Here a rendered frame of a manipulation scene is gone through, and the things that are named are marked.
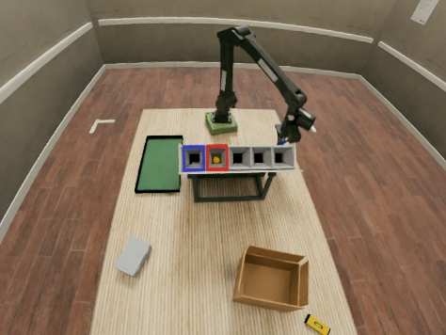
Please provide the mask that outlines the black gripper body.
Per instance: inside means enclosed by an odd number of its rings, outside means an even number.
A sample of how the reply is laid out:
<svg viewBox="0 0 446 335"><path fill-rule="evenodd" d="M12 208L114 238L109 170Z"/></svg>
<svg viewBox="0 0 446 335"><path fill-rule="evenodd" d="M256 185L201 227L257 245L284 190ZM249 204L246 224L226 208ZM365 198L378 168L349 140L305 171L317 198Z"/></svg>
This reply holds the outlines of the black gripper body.
<svg viewBox="0 0 446 335"><path fill-rule="evenodd" d="M284 119L284 120L285 120L285 119ZM295 123L290 123L290 122L288 122L288 121L286 121L286 120L285 120L285 122L287 122L287 123L289 123L289 124L295 124ZM275 124L275 128L277 129L277 134L278 134L280 137L288 137L287 134L283 134L283 133L281 132L280 127L281 127L281 124Z"/></svg>

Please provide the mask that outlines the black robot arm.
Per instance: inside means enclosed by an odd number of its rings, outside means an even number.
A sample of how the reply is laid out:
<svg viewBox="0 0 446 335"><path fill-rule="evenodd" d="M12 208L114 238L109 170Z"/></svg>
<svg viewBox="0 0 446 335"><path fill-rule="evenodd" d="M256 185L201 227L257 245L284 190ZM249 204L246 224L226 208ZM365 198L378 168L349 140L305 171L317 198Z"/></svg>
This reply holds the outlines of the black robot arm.
<svg viewBox="0 0 446 335"><path fill-rule="evenodd" d="M236 47L240 46L263 70L279 90L285 100L284 102L288 104L284 118L286 121L295 124L289 124L284 120L280 130L283 134L288 132L288 143L299 142L302 135L298 126L309 131L316 119L313 114L302 107L307 102L307 96L303 90L289 79L273 58L262 48L255 39L255 33L247 25L238 25L219 31L217 37L220 42L220 90L215 101L217 110L212 112L212 123L232 123L231 112L229 111L237 104L235 90L232 90L233 51L234 45Z"/></svg>

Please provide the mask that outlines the brown cardboard box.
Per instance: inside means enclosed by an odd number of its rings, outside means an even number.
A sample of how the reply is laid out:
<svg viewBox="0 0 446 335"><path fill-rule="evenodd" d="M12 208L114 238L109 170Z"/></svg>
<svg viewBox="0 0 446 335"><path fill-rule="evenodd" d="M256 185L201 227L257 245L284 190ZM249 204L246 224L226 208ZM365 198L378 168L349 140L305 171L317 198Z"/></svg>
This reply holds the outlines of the brown cardboard box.
<svg viewBox="0 0 446 335"><path fill-rule="evenodd" d="M252 245L247 253L246 249L239 261L232 302L283 312L309 305L310 260L299 263L306 256Z"/></svg>

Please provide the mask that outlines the yellow pocket level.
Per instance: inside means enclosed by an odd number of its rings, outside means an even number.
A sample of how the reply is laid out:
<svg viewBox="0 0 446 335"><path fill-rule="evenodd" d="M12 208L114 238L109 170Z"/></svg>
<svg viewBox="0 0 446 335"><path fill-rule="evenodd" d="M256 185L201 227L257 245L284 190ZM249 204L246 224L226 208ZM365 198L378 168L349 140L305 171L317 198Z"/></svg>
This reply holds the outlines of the yellow pocket level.
<svg viewBox="0 0 446 335"><path fill-rule="evenodd" d="M313 317L311 314L307 314L304 323L319 332L321 335L328 335L331 330L330 327Z"/></svg>

